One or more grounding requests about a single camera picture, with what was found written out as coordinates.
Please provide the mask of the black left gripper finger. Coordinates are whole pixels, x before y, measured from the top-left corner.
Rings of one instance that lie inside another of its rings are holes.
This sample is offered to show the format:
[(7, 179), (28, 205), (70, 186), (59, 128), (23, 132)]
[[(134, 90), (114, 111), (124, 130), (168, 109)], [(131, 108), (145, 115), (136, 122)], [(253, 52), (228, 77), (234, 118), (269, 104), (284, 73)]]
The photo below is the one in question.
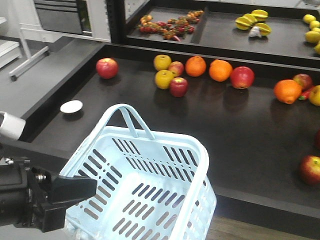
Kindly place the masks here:
[(48, 201), (74, 205), (96, 195), (97, 180), (84, 176), (57, 176), (51, 179)]

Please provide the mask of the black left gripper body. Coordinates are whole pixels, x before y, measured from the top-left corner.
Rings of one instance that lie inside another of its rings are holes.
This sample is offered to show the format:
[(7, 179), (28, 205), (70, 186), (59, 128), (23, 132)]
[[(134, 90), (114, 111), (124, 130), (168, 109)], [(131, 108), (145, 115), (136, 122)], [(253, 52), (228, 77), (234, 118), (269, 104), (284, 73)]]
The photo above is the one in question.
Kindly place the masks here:
[(57, 174), (26, 157), (0, 160), (0, 225), (51, 232), (65, 226), (66, 207), (50, 201)]

